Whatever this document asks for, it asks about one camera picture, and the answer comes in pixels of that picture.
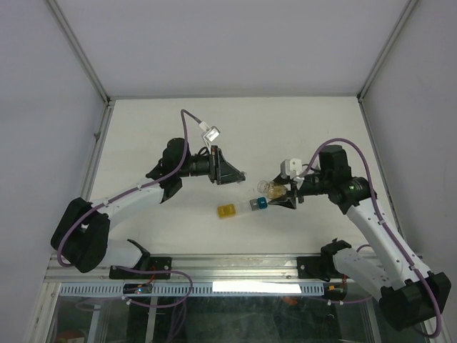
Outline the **clear pill bottle yellow pills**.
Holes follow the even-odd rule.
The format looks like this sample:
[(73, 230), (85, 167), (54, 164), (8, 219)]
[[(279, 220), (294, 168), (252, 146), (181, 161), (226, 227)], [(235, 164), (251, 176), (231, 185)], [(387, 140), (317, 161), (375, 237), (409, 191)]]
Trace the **clear pill bottle yellow pills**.
[(262, 180), (257, 185), (257, 190), (260, 194), (264, 195), (267, 199), (273, 200), (278, 199), (284, 195), (288, 189), (282, 185), (277, 184), (273, 181)]

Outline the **weekly pill organizer strip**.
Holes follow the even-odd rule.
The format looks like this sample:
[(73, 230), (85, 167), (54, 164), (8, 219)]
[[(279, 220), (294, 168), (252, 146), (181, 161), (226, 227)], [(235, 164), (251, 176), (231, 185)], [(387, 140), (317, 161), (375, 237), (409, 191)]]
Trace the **weekly pill organizer strip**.
[(258, 197), (230, 204), (218, 206), (216, 213), (219, 219), (228, 219), (231, 217), (239, 217), (251, 212), (257, 212), (268, 208), (266, 197)]

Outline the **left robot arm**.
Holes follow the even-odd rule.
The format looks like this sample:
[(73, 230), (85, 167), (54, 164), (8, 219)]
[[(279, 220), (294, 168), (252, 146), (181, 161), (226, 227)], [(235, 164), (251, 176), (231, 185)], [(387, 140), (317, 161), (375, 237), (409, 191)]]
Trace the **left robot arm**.
[(218, 186), (246, 179), (226, 161), (218, 146), (192, 154), (186, 139), (174, 138), (139, 183), (105, 199), (90, 202), (78, 197), (69, 203), (51, 238), (58, 263), (81, 273), (102, 266), (125, 270), (137, 278), (152, 272), (154, 263), (146, 248), (133, 239), (112, 239), (110, 231), (133, 215), (171, 199), (186, 177), (208, 177)]

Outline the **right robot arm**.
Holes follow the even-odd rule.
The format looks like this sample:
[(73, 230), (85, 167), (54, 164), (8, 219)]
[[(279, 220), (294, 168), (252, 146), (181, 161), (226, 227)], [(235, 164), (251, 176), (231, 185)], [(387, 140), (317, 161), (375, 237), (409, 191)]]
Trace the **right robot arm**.
[(299, 159), (286, 159), (273, 180), (282, 187), (281, 195), (270, 198), (271, 205), (295, 209), (305, 197), (326, 195), (362, 233), (380, 262), (365, 260), (344, 240), (321, 247), (318, 259), (305, 270), (315, 278), (329, 281), (336, 275), (354, 280), (379, 304), (386, 321), (397, 331), (436, 319), (438, 336), (441, 314), (451, 281), (443, 273), (433, 273), (389, 226), (378, 203), (370, 176), (355, 177), (346, 151), (328, 145), (313, 156), (318, 168), (303, 165)]

